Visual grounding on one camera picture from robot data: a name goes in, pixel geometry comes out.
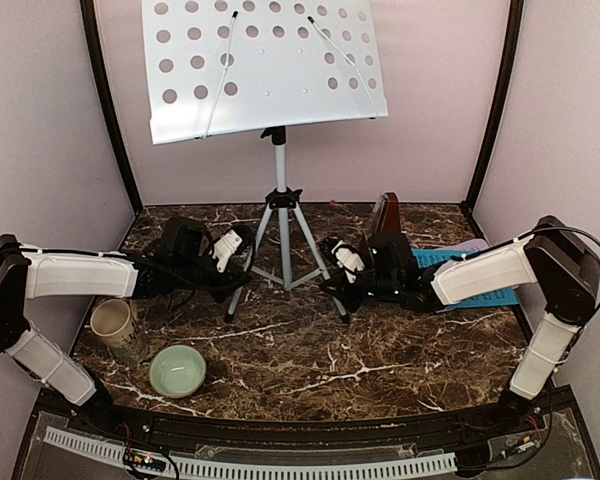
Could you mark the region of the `blue sheet music page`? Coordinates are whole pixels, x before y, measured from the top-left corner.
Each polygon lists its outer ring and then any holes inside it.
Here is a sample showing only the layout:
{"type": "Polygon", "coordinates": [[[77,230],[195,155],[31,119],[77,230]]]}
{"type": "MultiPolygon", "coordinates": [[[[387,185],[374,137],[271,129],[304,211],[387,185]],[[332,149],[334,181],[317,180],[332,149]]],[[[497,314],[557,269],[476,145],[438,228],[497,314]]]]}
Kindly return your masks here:
{"type": "MultiPolygon", "coordinates": [[[[427,268],[435,264],[444,263],[452,257],[461,257],[469,251],[449,249],[414,249],[413,253],[420,268],[427,268]]],[[[446,306],[446,310],[476,309],[507,307],[518,304],[518,298],[512,288],[505,288],[487,292],[478,296],[464,299],[458,304],[446,306]]]]}

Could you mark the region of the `grey perforated music stand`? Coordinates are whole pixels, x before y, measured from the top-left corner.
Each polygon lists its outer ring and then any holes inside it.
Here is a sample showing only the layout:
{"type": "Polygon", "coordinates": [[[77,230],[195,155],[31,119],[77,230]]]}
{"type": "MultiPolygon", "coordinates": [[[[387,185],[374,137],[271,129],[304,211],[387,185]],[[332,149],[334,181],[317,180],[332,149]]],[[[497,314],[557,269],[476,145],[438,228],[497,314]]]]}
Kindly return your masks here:
{"type": "Polygon", "coordinates": [[[276,186],[261,220],[279,223],[285,290],[290,226],[310,228],[286,179],[290,126],[388,113],[366,1],[145,1],[150,131],[156,144],[257,130],[274,149],[276,186]]]}

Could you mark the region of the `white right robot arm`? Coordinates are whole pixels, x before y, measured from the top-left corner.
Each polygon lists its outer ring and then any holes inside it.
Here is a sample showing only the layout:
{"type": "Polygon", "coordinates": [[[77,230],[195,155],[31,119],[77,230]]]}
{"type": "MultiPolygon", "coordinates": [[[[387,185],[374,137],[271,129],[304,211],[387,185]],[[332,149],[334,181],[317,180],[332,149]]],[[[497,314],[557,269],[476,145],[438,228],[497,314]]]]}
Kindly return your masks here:
{"type": "Polygon", "coordinates": [[[375,233],[362,248],[326,238],[320,250],[338,271],[321,289],[349,313],[367,300],[431,313],[503,289],[535,289],[541,317],[506,388],[511,396],[490,413],[491,426],[510,434],[529,416],[526,400],[540,393],[600,307],[600,258],[583,235],[545,216],[513,239],[426,267],[399,231],[375,233]]]}

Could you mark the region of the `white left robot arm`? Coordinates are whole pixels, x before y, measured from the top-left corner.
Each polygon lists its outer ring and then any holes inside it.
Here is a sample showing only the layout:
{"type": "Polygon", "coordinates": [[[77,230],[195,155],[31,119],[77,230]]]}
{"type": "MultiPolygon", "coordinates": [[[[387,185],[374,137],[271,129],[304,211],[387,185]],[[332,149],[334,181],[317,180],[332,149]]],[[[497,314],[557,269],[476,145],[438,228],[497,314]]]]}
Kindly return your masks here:
{"type": "Polygon", "coordinates": [[[10,356],[43,385],[57,391],[100,436],[121,427],[102,382],[46,338],[25,315],[30,301],[108,297],[152,299],[174,291],[206,291],[222,302],[249,278],[234,262],[254,246],[252,230],[230,228],[217,238],[190,218],[175,217],[141,251],[43,248],[0,236],[0,354],[10,356]]]}

